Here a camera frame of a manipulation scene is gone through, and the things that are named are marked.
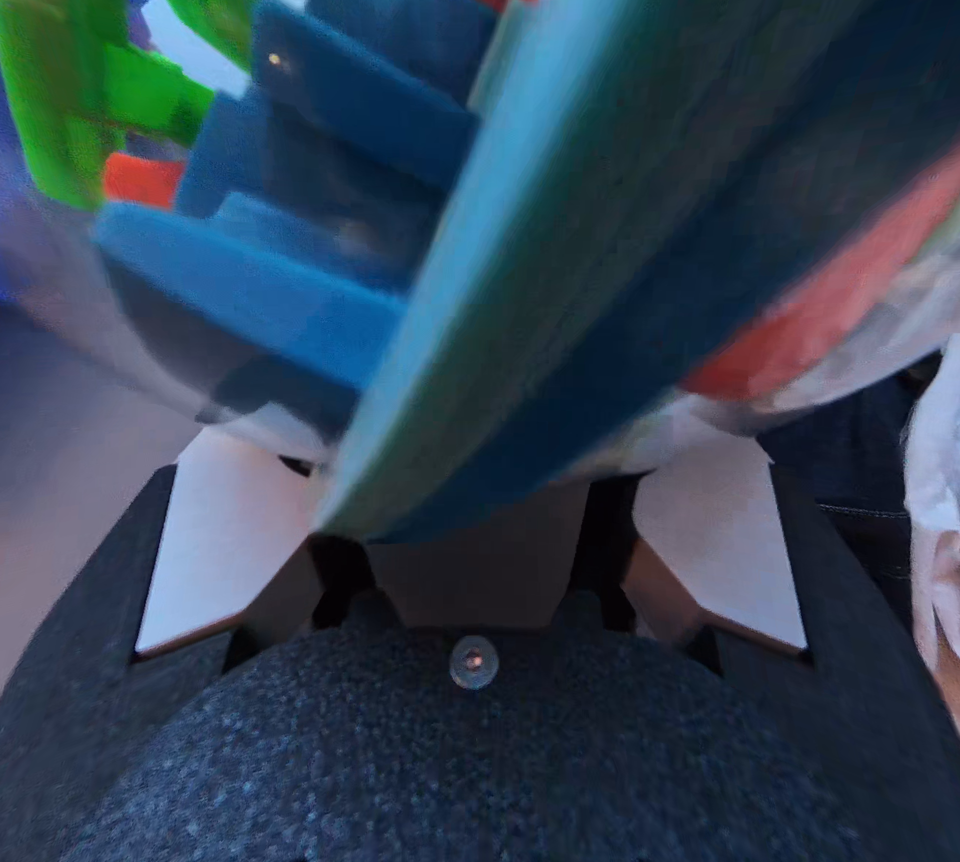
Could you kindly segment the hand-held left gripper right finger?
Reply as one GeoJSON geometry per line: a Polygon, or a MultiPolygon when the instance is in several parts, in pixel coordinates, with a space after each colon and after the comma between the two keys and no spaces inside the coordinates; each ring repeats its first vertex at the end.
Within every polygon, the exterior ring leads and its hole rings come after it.
{"type": "Polygon", "coordinates": [[[809,646],[770,460],[751,439],[715,436],[643,475],[624,591],[637,631],[675,646],[704,628],[781,653],[809,646]]]}

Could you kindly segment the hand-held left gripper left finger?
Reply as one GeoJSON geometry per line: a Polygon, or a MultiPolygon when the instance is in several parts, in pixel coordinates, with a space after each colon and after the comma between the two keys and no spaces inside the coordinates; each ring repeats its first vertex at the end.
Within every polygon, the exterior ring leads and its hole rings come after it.
{"type": "Polygon", "coordinates": [[[136,656],[238,628],[267,648],[306,625],[321,596],[308,473],[212,427],[196,436],[175,464],[136,656]]]}

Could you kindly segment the clear plastic maze ball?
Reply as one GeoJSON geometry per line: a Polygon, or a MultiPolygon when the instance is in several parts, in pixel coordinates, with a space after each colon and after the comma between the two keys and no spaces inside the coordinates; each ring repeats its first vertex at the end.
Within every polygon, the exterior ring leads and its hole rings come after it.
{"type": "Polygon", "coordinates": [[[2,0],[2,292],[441,537],[958,332],[958,0],[2,0]]]}

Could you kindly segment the person's blue jeans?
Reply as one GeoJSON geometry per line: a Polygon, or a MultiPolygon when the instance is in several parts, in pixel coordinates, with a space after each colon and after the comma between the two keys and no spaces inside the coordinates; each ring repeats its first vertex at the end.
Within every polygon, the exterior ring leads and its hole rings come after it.
{"type": "Polygon", "coordinates": [[[941,362],[934,351],[758,438],[770,460],[803,483],[908,632],[911,528],[903,437],[941,362]]]}

